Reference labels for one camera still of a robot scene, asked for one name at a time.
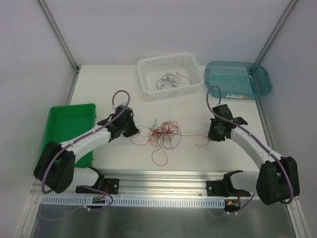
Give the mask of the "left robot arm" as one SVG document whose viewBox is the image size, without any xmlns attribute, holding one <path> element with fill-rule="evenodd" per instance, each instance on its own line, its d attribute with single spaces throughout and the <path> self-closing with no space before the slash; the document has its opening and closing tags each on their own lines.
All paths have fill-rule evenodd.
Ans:
<svg viewBox="0 0 317 238">
<path fill-rule="evenodd" d="M 104 174 L 94 167 L 77 168 L 75 164 L 91 151 L 120 136 L 129 138 L 138 134 L 133 117 L 130 107 L 120 105 L 108 118 L 82 135 L 62 143 L 47 143 L 34 169 L 34 177 L 41 181 L 42 193 L 62 193 L 70 186 L 101 192 Z"/>
</svg>

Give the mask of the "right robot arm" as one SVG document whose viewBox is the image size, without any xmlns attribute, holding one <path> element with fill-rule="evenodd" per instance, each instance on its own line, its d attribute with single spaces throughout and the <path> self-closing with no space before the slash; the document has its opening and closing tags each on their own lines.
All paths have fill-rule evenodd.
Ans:
<svg viewBox="0 0 317 238">
<path fill-rule="evenodd" d="M 219 196 L 229 197 L 239 191 L 256 194 L 265 205 L 277 202 L 290 204 L 300 193 L 297 162 L 284 157 L 261 142 L 242 117 L 233 117 L 229 107 L 211 108 L 208 139 L 222 142 L 227 139 L 239 145 L 258 167 L 258 172 L 235 170 L 224 174 L 212 188 Z"/>
</svg>

